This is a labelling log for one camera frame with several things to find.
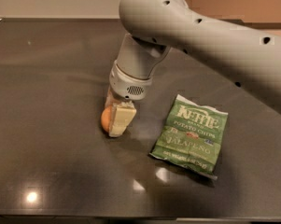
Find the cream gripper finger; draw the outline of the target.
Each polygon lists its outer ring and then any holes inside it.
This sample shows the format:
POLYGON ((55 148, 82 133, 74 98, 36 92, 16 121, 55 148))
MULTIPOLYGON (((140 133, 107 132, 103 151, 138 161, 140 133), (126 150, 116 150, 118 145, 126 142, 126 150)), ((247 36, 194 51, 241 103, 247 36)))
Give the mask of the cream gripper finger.
POLYGON ((113 104, 119 104, 120 97, 113 91, 111 87, 108 88, 106 99, 105 99, 105 107, 109 107, 113 104))
POLYGON ((111 108, 109 136, 119 137, 123 135, 135 115, 136 108, 132 101, 113 104, 111 108))

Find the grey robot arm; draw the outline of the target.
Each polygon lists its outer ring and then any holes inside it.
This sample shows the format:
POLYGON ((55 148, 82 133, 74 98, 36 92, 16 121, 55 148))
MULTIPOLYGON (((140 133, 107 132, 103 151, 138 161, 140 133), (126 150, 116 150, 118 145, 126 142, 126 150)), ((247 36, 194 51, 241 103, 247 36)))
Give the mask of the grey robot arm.
POLYGON ((175 48, 281 114, 281 36, 203 16, 185 0, 120 0, 119 18, 127 34, 106 106, 143 99, 157 63, 175 48))

